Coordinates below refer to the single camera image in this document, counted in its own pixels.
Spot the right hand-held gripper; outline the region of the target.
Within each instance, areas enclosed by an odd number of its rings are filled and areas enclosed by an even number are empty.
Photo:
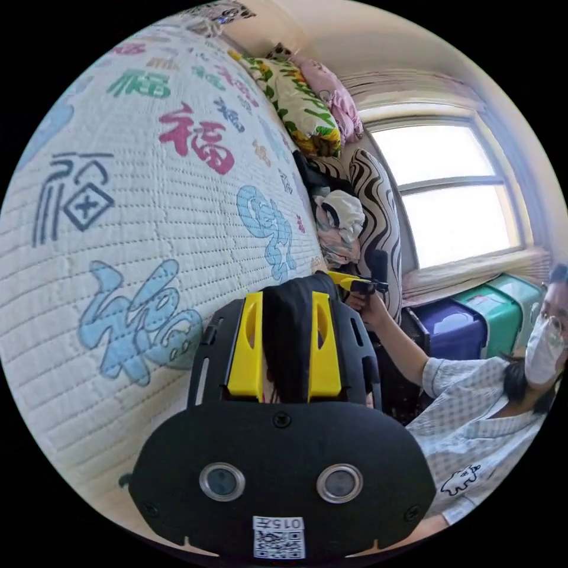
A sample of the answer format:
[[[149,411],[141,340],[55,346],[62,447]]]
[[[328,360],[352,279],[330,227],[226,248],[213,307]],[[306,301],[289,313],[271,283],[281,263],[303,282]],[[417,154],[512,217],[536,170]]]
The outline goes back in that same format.
[[[336,286],[349,292],[349,307],[386,306],[389,292],[387,282],[361,279],[355,275],[335,271],[328,271],[327,275]]]

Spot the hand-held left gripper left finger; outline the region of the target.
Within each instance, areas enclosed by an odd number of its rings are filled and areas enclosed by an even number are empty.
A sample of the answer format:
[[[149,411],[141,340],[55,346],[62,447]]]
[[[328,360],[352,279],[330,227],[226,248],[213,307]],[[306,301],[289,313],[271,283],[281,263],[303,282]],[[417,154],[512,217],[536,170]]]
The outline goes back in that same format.
[[[263,293],[244,298],[231,362],[228,391],[263,402]]]

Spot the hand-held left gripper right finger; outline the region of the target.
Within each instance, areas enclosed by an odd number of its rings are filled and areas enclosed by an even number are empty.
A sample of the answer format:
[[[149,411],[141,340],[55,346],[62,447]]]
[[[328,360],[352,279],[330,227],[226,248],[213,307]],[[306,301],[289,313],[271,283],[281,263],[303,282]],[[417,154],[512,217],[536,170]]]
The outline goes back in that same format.
[[[308,402],[336,399],[342,389],[329,295],[312,293]]]

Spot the person's right hand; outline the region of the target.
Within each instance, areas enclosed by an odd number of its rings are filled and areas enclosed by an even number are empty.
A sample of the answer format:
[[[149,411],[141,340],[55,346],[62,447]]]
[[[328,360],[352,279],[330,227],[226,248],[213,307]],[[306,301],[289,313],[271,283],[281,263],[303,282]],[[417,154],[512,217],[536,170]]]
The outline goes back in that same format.
[[[393,319],[379,292],[367,295],[350,292],[346,303],[360,314],[365,326],[376,334],[393,324]]]

